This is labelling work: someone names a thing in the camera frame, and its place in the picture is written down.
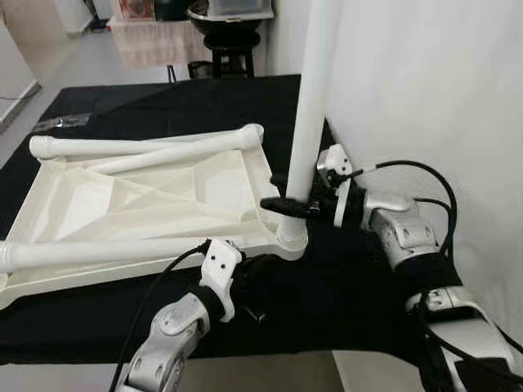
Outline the white plastic table leg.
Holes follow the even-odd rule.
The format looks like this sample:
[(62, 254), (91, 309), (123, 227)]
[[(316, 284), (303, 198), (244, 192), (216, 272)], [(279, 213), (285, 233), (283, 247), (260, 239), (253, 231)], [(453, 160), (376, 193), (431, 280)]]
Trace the white plastic table leg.
[(38, 159), (90, 159), (120, 154), (145, 154), (184, 145), (188, 145), (188, 142), (62, 139), (52, 136), (29, 138), (29, 152)]
[(108, 264), (135, 259), (178, 256), (205, 242), (205, 238), (86, 240), (86, 242), (19, 243), (0, 240), (0, 273), (45, 266)]
[(344, 0), (311, 0), (285, 197), (309, 205)]
[(133, 154), (130, 157), (91, 165), (88, 169), (98, 173), (105, 173), (105, 175), (135, 171), (139, 168), (179, 162), (203, 156), (203, 154), (228, 152), (228, 150), (235, 149), (254, 149), (254, 147), (262, 144), (262, 138), (264, 138), (264, 127), (261, 124), (249, 123), (239, 128), (239, 130), (232, 131), (232, 133), (181, 143), (180, 145), (165, 147), (165, 149), (158, 149), (154, 152)]

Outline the black tablecloth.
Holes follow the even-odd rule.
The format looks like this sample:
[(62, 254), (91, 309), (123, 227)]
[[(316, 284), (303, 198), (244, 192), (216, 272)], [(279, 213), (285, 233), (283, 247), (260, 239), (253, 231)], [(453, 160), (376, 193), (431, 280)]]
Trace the black tablecloth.
[[(290, 163), (300, 78), (127, 83), (69, 87), (42, 102), (31, 122), (90, 114), (86, 126), (53, 128), (57, 138), (145, 140), (264, 127), (262, 148), (274, 173)], [(176, 257), (159, 273), (23, 297), (0, 310), (0, 365), (114, 363), (135, 350), (162, 306), (199, 283), (199, 255)], [(175, 269), (169, 264), (176, 262)], [(266, 277), (266, 318), (236, 314), (217, 325), (193, 359), (363, 350), (411, 361), (399, 279), (380, 239), (358, 228), (309, 224), (299, 259), (277, 259)]]

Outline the black round stool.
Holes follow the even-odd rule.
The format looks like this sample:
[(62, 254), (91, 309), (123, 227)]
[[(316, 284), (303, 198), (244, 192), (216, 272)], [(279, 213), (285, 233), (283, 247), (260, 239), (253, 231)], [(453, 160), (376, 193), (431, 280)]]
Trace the black round stool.
[(255, 78), (253, 49), (261, 42), (255, 31), (206, 34), (204, 45), (212, 52), (212, 78)]

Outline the white plastic table top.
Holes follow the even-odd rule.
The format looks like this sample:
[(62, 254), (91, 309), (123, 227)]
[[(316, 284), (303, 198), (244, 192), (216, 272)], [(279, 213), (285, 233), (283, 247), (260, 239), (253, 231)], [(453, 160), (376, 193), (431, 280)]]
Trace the white plastic table top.
[[(149, 141), (193, 142), (232, 131)], [(5, 180), (5, 187), (18, 185), (23, 193), (0, 202), (0, 240), (217, 238), (231, 240), (248, 256), (296, 258), (302, 254), (302, 247), (277, 239), (280, 216), (259, 206), (262, 198), (278, 194), (270, 183), (272, 172), (262, 145), (109, 175), (88, 169), (130, 156), (38, 159), (31, 154), (31, 177)], [(0, 273), (0, 310), (43, 292), (153, 275), (173, 258)]]

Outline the large black bowl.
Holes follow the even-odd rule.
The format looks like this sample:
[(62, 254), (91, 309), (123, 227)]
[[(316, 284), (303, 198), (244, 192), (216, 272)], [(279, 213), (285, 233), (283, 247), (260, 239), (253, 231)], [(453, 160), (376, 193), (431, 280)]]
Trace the large black bowl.
[(272, 0), (194, 0), (186, 15), (204, 36), (257, 31), (262, 21), (275, 18)]

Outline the beige cloth covered table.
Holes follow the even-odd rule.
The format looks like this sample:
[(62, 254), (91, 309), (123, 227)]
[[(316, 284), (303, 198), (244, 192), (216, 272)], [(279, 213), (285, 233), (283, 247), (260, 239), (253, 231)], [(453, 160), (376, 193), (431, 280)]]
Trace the beige cloth covered table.
[(124, 21), (107, 23), (119, 59), (129, 69), (187, 65), (209, 62), (212, 52), (204, 34), (190, 21)]

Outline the red printed box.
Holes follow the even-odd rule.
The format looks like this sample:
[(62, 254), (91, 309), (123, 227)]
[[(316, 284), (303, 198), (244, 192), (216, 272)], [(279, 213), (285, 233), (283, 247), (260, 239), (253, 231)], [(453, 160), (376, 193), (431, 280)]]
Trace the red printed box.
[(115, 0), (121, 21), (154, 21), (154, 0)]

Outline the clear tape patch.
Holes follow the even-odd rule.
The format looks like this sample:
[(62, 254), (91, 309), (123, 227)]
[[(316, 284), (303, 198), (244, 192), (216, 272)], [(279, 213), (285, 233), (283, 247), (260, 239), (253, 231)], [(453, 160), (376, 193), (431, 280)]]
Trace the clear tape patch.
[(31, 133), (40, 134), (48, 133), (53, 128), (71, 128), (82, 127), (89, 123), (90, 114), (74, 114), (60, 117), (53, 117), (46, 120), (38, 121), (31, 127)]

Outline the white cabinet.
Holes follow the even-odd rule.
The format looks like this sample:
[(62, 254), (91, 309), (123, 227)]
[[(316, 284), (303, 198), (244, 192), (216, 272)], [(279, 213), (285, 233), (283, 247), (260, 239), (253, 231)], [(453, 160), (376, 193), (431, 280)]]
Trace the white cabinet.
[(52, 0), (60, 26), (67, 36), (80, 34), (94, 20), (85, 0)]

